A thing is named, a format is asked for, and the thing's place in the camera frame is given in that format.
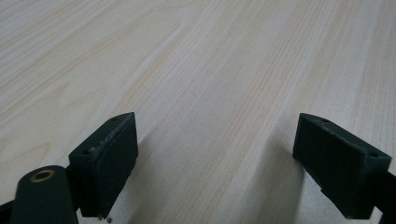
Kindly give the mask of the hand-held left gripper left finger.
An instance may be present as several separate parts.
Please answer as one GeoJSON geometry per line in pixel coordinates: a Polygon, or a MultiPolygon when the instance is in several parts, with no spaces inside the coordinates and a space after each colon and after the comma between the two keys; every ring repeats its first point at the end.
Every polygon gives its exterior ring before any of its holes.
{"type": "Polygon", "coordinates": [[[69,154],[68,173],[84,217],[107,217],[138,157],[133,112],[107,120],[69,154]]]}

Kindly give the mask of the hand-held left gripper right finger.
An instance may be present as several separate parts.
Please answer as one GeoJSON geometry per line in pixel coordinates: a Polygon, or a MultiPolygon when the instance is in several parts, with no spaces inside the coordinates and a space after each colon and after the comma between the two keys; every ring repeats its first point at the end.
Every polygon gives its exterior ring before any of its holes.
{"type": "Polygon", "coordinates": [[[299,116],[292,156],[348,219],[391,218],[391,156],[335,123],[299,116]]]}

